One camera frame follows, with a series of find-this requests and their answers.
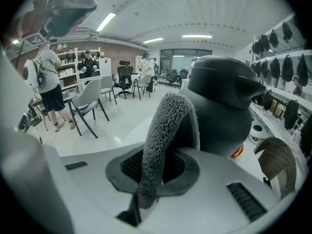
black shorts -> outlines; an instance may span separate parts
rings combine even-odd
[[[60,85],[57,85],[56,88],[40,95],[44,108],[47,112],[50,112],[52,110],[61,111],[65,108],[62,89]]]

brown wall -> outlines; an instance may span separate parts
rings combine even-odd
[[[112,74],[117,73],[119,61],[130,61],[130,65],[134,67],[136,56],[141,56],[144,53],[144,50],[136,49],[133,47],[99,41],[69,42],[67,43],[67,45],[78,48],[78,50],[98,49],[100,47],[101,52],[104,52],[104,56],[110,58],[112,61]],[[22,72],[22,68],[26,60],[35,58],[37,53],[38,49],[27,52],[20,56],[17,68],[19,73]],[[16,59],[13,59],[11,62],[15,66]]]

chair headrest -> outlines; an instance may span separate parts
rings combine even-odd
[[[128,66],[128,65],[130,65],[130,62],[129,62],[129,61],[126,61],[126,60],[121,60],[121,61],[119,62],[119,64],[120,64],[120,65],[126,65],[126,66]]]

white floor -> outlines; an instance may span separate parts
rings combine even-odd
[[[95,109],[96,120],[93,120],[92,112],[85,116],[87,123],[98,136],[98,139],[91,134],[79,116],[75,118],[82,136],[79,136],[76,129],[69,129],[67,122],[55,133],[48,117],[45,117],[48,131],[45,130],[42,121],[37,126],[38,132],[29,129],[28,133],[36,137],[39,133],[43,143],[54,146],[60,156],[94,153],[123,146],[123,141],[127,135],[145,119],[154,115],[161,98],[167,92],[179,92],[177,88],[165,87],[160,84],[155,88],[156,90],[151,94],[151,97],[148,96],[148,93],[141,95],[141,101],[137,91],[135,98],[132,98],[132,95],[127,95],[127,99],[124,99],[121,95],[116,99],[117,105],[114,101],[109,102],[108,95],[107,98],[103,95],[101,101],[110,121],[106,120],[99,106]],[[119,89],[115,88],[114,92],[117,94]],[[57,116],[58,121],[63,120],[59,114]]]

white chair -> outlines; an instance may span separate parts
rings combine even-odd
[[[114,87],[113,87],[113,79],[111,76],[104,76],[101,78],[101,94],[109,93],[109,102],[111,102],[111,92],[113,92],[114,100],[116,102]]]
[[[81,136],[81,132],[78,128],[76,119],[75,119],[75,114],[78,114],[80,118],[82,119],[83,123],[87,126],[87,128],[90,130],[90,132],[94,135],[95,138],[98,138],[97,135],[92,131],[86,120],[83,118],[88,112],[92,110],[93,113],[93,119],[96,119],[96,115],[94,112],[94,108],[97,105],[100,105],[103,113],[105,114],[106,119],[109,121],[107,114],[105,113],[105,110],[103,108],[103,105],[100,101],[101,97],[101,80],[100,79],[95,79],[90,81],[81,95],[77,96],[76,98],[72,98],[68,100],[68,105],[69,105],[69,110],[72,115],[73,121],[75,123],[75,126],[77,128],[77,131],[79,135]],[[79,110],[78,107],[88,105],[86,108]]]
[[[140,95],[140,90],[139,88],[144,88],[143,89],[143,94],[145,92],[145,88],[148,87],[148,84],[151,81],[151,75],[145,75],[144,77],[142,77],[141,79],[135,79],[134,85],[133,85],[133,98],[135,97],[135,86],[137,86],[137,91],[138,91],[138,96],[141,100],[141,95]]]

